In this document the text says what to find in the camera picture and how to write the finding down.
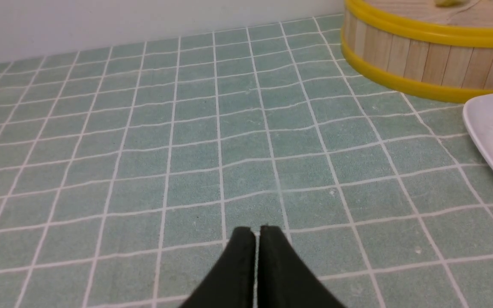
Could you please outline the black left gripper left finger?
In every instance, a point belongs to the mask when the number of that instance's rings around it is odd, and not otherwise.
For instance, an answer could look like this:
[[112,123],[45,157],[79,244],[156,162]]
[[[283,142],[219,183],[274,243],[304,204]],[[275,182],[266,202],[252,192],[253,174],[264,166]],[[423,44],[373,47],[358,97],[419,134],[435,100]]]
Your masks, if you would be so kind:
[[236,227],[217,262],[182,308],[251,308],[254,302],[256,238]]

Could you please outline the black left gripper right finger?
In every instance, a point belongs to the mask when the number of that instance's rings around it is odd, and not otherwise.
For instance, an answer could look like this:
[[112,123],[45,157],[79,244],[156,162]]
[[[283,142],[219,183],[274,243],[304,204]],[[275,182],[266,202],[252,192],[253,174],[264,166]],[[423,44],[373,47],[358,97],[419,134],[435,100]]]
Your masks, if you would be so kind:
[[277,226],[260,228],[259,308],[344,308],[297,255]]

